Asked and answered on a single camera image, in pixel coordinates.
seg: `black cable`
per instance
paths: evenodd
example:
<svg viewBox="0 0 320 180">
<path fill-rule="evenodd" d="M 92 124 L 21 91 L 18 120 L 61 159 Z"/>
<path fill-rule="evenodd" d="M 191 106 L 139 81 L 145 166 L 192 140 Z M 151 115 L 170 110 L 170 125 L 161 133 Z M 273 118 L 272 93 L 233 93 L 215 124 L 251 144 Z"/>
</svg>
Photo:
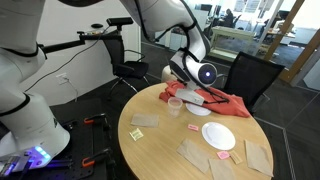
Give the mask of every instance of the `black cable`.
<svg viewBox="0 0 320 180">
<path fill-rule="evenodd" d="M 142 59 L 144 59 L 146 57 L 146 55 L 142 54 L 142 53 L 139 53 L 138 51 L 134 51 L 134 50 L 130 50 L 130 49 L 127 49 L 127 50 L 124 50 L 124 51 L 129 51 L 129 52 L 133 52 L 133 53 L 137 53 L 139 55 L 141 55 L 141 58 L 137 59 L 136 61 L 140 61 Z"/>
<path fill-rule="evenodd" d="M 22 170 L 22 172 L 21 172 L 21 175 L 20 175 L 20 177 L 19 177 L 19 180 L 22 180 L 23 177 L 24 177 L 24 175 L 27 174 L 27 172 L 28 172 L 29 169 L 30 169 L 30 166 L 32 165 L 32 162 L 33 162 L 33 161 L 30 161 L 30 160 L 27 161 L 26 165 L 24 166 L 24 168 L 23 168 L 23 170 Z"/>
<path fill-rule="evenodd" d="M 39 81 L 41 81 L 42 79 L 44 79 L 45 77 L 59 71 L 61 68 L 63 68 L 64 66 L 66 66 L 67 64 L 69 64 L 76 56 L 78 56 L 79 54 L 83 53 L 84 51 L 92 48 L 94 45 L 96 45 L 98 43 L 98 41 L 100 40 L 101 36 L 106 32 L 106 30 L 109 28 L 110 26 L 108 26 L 106 29 L 103 30 L 103 32 L 99 35 L 98 39 L 96 40 L 96 42 L 94 42 L 91 46 L 79 51 L 78 53 L 76 53 L 68 62 L 64 63 L 62 66 L 60 66 L 58 69 L 42 76 L 40 79 L 38 79 L 35 83 L 33 83 L 27 90 L 25 90 L 24 92 L 29 91 L 31 88 L 33 88 Z"/>
<path fill-rule="evenodd" d="M 181 0 L 181 2 L 182 2 L 182 4 L 185 6 L 185 8 L 187 9 L 187 11 L 189 12 L 189 15 L 191 16 L 191 18 L 195 21 L 195 17 L 191 14 L 190 10 L 188 9 L 188 6 L 185 4 L 185 2 L 184 2 L 183 0 Z M 185 28 L 185 27 L 181 27 L 181 29 L 184 31 L 184 33 L 185 33 L 185 35 L 186 35 L 186 37 L 187 37 L 187 46 L 186 46 L 186 49 L 189 51 L 189 47 L 190 47 L 190 37 L 189 37 L 189 35 L 188 35 L 188 33 L 187 33 L 187 32 L 189 31 L 189 29 L 187 29 L 187 28 Z M 205 87 L 204 85 L 202 85 L 202 83 L 200 83 L 196 78 L 194 78 L 194 77 L 191 75 L 191 73 L 190 73 L 190 71 L 189 71 L 189 69 L 188 69 L 188 67 L 187 67 L 187 62 L 186 62 L 187 56 L 188 56 L 188 54 L 184 52 L 184 53 L 183 53 L 183 57 L 182 57 L 182 64 L 183 64 L 184 70 L 187 72 L 187 74 L 188 74 L 188 76 L 191 78 L 191 80 L 194 81 L 194 82 L 196 83 L 196 85 L 198 85 L 201 89 L 203 89 L 203 90 L 205 90 L 206 92 L 210 93 L 210 95 L 212 95 L 212 97 L 217 96 L 217 97 L 219 97 L 219 98 L 222 99 L 222 100 L 216 100 L 215 98 L 213 98 L 214 100 L 216 100 L 216 102 L 210 102 L 210 103 L 209 103 L 209 102 L 206 102 L 206 101 L 205 101 L 204 103 L 208 103 L 208 104 L 213 104 L 213 103 L 218 103 L 218 104 L 220 104 L 220 103 L 228 103 L 228 102 L 229 102 L 229 99 L 224 98 L 224 97 L 222 97 L 222 96 L 220 96 L 220 95 L 218 95 L 218 94 L 210 91 L 207 87 Z"/>
<path fill-rule="evenodd" d="M 149 37 L 149 35 L 147 33 L 146 27 L 144 26 L 143 17 L 142 17 L 142 13 L 141 13 L 140 2 L 139 2 L 139 0 L 134 0 L 134 2 L 136 4 L 137 10 L 138 10 L 138 14 L 139 14 L 139 18 L 140 18 L 140 25 L 141 25 L 141 28 L 142 28 L 143 35 L 149 42 L 153 42 L 150 39 L 150 37 Z"/>
</svg>

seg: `plastic cup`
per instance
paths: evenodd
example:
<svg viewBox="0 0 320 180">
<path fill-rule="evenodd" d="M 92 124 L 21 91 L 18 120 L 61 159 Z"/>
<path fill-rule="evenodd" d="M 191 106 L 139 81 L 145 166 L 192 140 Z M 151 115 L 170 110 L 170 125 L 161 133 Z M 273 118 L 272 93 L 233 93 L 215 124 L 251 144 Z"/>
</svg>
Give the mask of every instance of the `plastic cup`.
<svg viewBox="0 0 320 180">
<path fill-rule="evenodd" d="M 182 106 L 182 100 L 176 97 L 170 97 L 168 100 L 168 112 L 173 118 L 178 117 Z"/>
</svg>

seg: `small packet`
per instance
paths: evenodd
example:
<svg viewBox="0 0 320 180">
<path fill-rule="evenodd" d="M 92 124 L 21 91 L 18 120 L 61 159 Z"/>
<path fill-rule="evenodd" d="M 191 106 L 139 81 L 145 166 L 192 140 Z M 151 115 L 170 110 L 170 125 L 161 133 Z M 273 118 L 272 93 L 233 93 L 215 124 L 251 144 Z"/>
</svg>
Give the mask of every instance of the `small packet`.
<svg viewBox="0 0 320 180">
<path fill-rule="evenodd" d="M 228 151 L 220 151 L 220 152 L 217 152 L 217 154 L 220 159 L 227 159 L 228 157 L 230 157 L 230 154 L 228 153 Z"/>
<path fill-rule="evenodd" d="M 131 135 L 131 137 L 133 138 L 134 141 L 137 141 L 138 139 L 143 137 L 143 134 L 139 128 L 131 131 L 129 134 Z"/>
<path fill-rule="evenodd" d="M 230 151 L 229 154 L 235 164 L 240 164 L 242 162 L 242 159 L 239 157 L 239 155 L 235 151 Z"/>
<path fill-rule="evenodd" d="M 188 125 L 188 129 L 193 130 L 193 131 L 199 131 L 199 127 L 195 126 L 195 125 L 192 125 L 192 124 Z"/>
</svg>

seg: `chair backrest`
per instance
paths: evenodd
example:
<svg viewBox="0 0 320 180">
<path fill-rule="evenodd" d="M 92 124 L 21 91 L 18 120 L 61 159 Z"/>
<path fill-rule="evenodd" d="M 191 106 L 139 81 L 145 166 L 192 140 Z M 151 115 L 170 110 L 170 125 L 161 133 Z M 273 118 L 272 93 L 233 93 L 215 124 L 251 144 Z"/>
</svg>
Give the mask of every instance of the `chair backrest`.
<svg viewBox="0 0 320 180">
<path fill-rule="evenodd" d="M 111 58 L 111 64 L 115 70 L 115 66 L 124 63 L 124 45 L 122 36 L 118 34 L 110 34 L 103 40 Z"/>
<path fill-rule="evenodd" d="M 242 97 L 250 111 L 283 69 L 282 65 L 239 52 L 231 65 L 224 91 Z"/>
<path fill-rule="evenodd" d="M 233 28 L 236 27 L 236 24 L 237 24 L 238 20 L 240 19 L 240 17 L 241 17 L 241 14 L 233 21 Z"/>
</svg>

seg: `white plate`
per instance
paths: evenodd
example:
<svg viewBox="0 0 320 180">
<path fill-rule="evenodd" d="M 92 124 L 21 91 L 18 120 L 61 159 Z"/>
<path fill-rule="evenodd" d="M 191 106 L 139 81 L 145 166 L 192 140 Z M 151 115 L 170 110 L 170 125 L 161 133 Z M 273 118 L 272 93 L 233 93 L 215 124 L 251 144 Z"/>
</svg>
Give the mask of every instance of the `white plate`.
<svg viewBox="0 0 320 180">
<path fill-rule="evenodd" d="M 203 125 L 202 136 L 211 146 L 224 151 L 232 149 L 236 144 L 232 132 L 224 125 L 215 122 Z"/>
<path fill-rule="evenodd" d="M 211 110 L 191 103 L 186 103 L 186 107 L 190 112 L 198 116 L 207 116 L 211 113 Z"/>
</svg>

